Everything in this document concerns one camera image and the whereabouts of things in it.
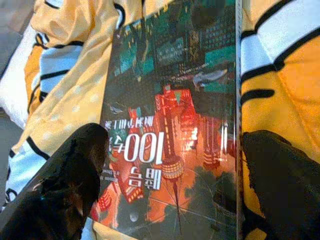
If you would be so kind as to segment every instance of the book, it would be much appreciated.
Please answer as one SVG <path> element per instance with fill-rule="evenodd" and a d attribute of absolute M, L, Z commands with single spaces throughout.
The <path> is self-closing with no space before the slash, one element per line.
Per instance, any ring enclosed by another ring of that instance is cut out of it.
<path fill-rule="evenodd" d="M 238 8 L 175 0 L 115 31 L 92 219 L 138 240 L 237 238 Z"/>

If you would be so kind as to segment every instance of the white pillow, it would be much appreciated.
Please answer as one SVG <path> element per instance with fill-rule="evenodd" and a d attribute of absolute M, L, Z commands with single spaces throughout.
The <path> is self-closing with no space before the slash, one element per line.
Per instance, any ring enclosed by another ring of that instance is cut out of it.
<path fill-rule="evenodd" d="M 28 118 L 25 65 L 36 42 L 36 31 L 29 24 L 0 80 L 0 107 L 10 119 L 24 129 Z"/>

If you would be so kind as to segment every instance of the white stripe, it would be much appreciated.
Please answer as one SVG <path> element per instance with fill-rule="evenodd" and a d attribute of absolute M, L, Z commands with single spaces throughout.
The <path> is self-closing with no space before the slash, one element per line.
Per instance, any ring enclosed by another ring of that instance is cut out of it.
<path fill-rule="evenodd" d="M 298 40 L 320 27 L 320 0 L 295 0 L 272 15 L 257 35 L 241 42 L 241 74 L 269 65 Z"/>
<path fill-rule="evenodd" d="M 12 189 L 19 194 L 45 162 L 46 160 L 36 154 L 29 143 L 25 141 L 20 147 L 19 153 L 13 158 L 9 157 L 11 173 L 5 184 L 6 190 Z"/>
<path fill-rule="evenodd" d="M 82 46 L 67 45 L 44 50 L 40 59 L 40 75 L 70 70 L 76 64 L 82 49 Z"/>
<path fill-rule="evenodd" d="M 40 86 L 41 91 L 50 93 L 51 90 L 54 89 L 54 87 L 61 81 L 64 76 L 65 74 L 43 79 Z"/>
<path fill-rule="evenodd" d="M 271 63 L 257 35 L 251 35 L 242 40 L 241 75 Z"/>

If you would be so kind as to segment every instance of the book cover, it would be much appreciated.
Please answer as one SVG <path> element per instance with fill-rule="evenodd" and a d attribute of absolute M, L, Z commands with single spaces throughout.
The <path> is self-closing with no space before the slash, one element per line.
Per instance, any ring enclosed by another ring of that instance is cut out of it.
<path fill-rule="evenodd" d="M 236 9 L 175 0 L 114 33 L 94 220 L 138 240 L 237 238 Z"/>

